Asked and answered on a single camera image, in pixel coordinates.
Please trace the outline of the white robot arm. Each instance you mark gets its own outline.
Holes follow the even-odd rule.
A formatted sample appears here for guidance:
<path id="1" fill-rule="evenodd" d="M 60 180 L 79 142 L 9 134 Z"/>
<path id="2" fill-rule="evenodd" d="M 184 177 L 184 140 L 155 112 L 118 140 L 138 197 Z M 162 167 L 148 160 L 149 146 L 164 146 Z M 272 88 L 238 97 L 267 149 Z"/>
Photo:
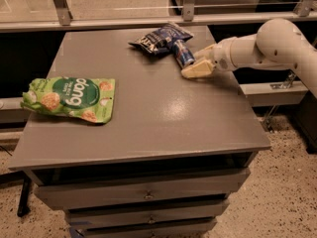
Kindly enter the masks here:
<path id="1" fill-rule="evenodd" d="M 202 78 L 214 71 L 242 67 L 290 69 L 317 97 L 317 49 L 285 19 L 269 20 L 253 35 L 224 39 L 196 52 L 194 57 L 195 63 L 181 71 L 185 78 Z"/>

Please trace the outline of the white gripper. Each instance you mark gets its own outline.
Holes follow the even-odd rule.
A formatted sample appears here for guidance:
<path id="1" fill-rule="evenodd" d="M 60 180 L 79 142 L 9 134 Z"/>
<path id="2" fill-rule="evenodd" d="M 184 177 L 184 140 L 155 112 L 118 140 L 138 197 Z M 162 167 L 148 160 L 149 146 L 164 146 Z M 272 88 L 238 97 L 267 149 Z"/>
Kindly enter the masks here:
<path id="1" fill-rule="evenodd" d="M 217 44 L 212 44 L 193 55 L 197 61 L 184 68 L 181 75 L 185 78 L 202 78 L 210 76 L 214 68 L 222 71 L 234 71 L 235 67 L 231 58 L 231 46 L 236 37 L 224 39 Z"/>

